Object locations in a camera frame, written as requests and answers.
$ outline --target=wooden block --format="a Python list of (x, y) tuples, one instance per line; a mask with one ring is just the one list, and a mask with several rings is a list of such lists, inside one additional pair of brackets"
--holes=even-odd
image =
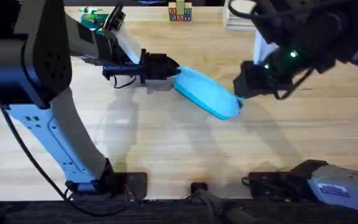
[(176, 21), (176, 20), (177, 20), (177, 16), (176, 16), (176, 15), (169, 15), (169, 20), (170, 20), (170, 21)]
[(184, 21), (184, 15), (177, 15), (177, 21)]
[(177, 3), (176, 3), (176, 2), (168, 2), (168, 8), (171, 8), (171, 7), (176, 8), (176, 7), (177, 7)]
[(191, 15), (191, 8), (185, 7), (185, 15)]
[(176, 15), (177, 14), (177, 9), (176, 8), (168, 8), (168, 12), (170, 15)]
[(191, 21), (191, 15), (184, 15), (184, 20), (185, 20), (185, 22), (190, 22)]
[(177, 0), (177, 15), (185, 14), (185, 0)]

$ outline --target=colorful toy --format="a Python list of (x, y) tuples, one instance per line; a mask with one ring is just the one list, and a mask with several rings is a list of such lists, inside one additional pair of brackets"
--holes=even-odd
[(103, 35), (102, 27), (106, 22), (109, 14), (83, 14), (81, 16), (81, 24), (96, 33)]
[(95, 12), (99, 12), (102, 11), (102, 9), (98, 9), (98, 8), (90, 8), (90, 7), (85, 7), (79, 10), (80, 12), (84, 12), (86, 14), (95, 14)]
[(191, 21), (191, 2), (185, 0), (177, 0), (176, 2), (168, 3), (168, 13), (170, 21)]

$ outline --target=black mount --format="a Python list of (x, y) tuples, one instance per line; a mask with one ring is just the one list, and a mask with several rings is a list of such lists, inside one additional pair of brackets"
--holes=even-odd
[(147, 174), (145, 172), (114, 172), (107, 158), (102, 176), (99, 180), (93, 180), (91, 184), (93, 189), (72, 181), (66, 181), (65, 185), (75, 193), (76, 198), (106, 198), (103, 195), (114, 198), (126, 197), (130, 192), (134, 198), (140, 200), (147, 194)]
[(307, 160), (289, 172), (250, 172), (242, 179), (255, 199), (281, 202), (319, 202), (310, 189), (308, 179), (326, 161)]

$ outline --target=light blue arm panel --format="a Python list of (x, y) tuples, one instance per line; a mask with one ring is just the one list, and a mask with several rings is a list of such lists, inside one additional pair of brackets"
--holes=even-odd
[(68, 88), (41, 110), (35, 105), (10, 105), (9, 115), (26, 126), (58, 162), (67, 180), (99, 179), (106, 158), (97, 150), (75, 109)]

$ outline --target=cable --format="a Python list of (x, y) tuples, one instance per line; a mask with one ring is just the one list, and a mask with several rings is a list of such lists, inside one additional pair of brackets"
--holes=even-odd
[(131, 81), (129, 81), (128, 83), (123, 84), (122, 86), (117, 86), (117, 84), (118, 84), (117, 76), (113, 75), (112, 77), (114, 78), (114, 88), (117, 88), (117, 89), (127, 87), (127, 86), (131, 85), (132, 83), (134, 83), (136, 81), (136, 75), (135, 75), (135, 77)]
[(99, 213), (93, 213), (93, 212), (89, 212), (83, 208), (78, 207), (77, 205), (75, 205), (73, 202), (71, 202), (70, 200), (67, 199), (66, 194), (67, 191), (65, 192), (65, 194), (59, 189), (59, 187), (55, 184), (55, 182), (48, 176), (48, 174), (42, 169), (42, 167), (38, 164), (38, 162), (35, 160), (35, 158), (32, 156), (31, 152), (29, 151), (29, 149), (27, 148), (27, 146), (24, 144), (22, 138), (20, 137), (20, 134), (17, 132), (17, 129), (15, 128), (15, 126), (13, 125), (12, 119), (11, 117), (8, 115), (8, 113), (5, 111), (5, 109), (3, 107), (0, 107), (1, 111), (2, 111), (2, 115), (5, 118), (5, 121), (7, 123), (7, 125), (9, 126), (9, 129), (11, 130), (13, 136), (15, 137), (16, 141), (19, 143), (20, 147), (22, 148), (24, 154), (26, 154), (26, 156), (30, 159), (31, 163), (34, 165), (34, 167), (38, 170), (38, 172), (40, 172), (40, 174), (42, 175), (42, 177), (45, 178), (45, 180), (55, 189), (55, 191), (61, 196), (61, 198), (69, 203), (73, 208), (77, 209), (78, 211), (85, 213), (87, 215), (91, 215), (94, 217), (107, 217), (110, 215), (115, 215), (118, 213), (121, 213), (125, 210), (127, 210), (128, 208), (130, 208), (133, 205), (126, 205), (125, 207), (114, 211), (114, 212), (110, 212), (110, 213), (104, 213), (104, 214), (99, 214)]
[(274, 18), (279, 18), (279, 17), (292, 16), (292, 15), (296, 15), (296, 14), (302, 14), (302, 13), (307, 13), (307, 12), (311, 12), (311, 11), (326, 9), (331, 6), (334, 6), (337, 4), (344, 4), (344, 3), (350, 2), (350, 1), (358, 1), (358, 0), (330, 0), (330, 1), (321, 2), (321, 3), (311, 6), (311, 7), (302, 8), (302, 9), (287, 10), (287, 11), (283, 11), (283, 12), (277, 12), (277, 13), (271, 13), (271, 14), (261, 14), (261, 15), (249, 14), (249, 13), (239, 12), (239, 11), (235, 10), (231, 5), (233, 0), (229, 0), (229, 4), (227, 5), (227, 8), (229, 9), (229, 11), (231, 13), (233, 13), (235, 16), (240, 17), (240, 18), (252, 19), (252, 20), (264, 20), (264, 19), (274, 19)]

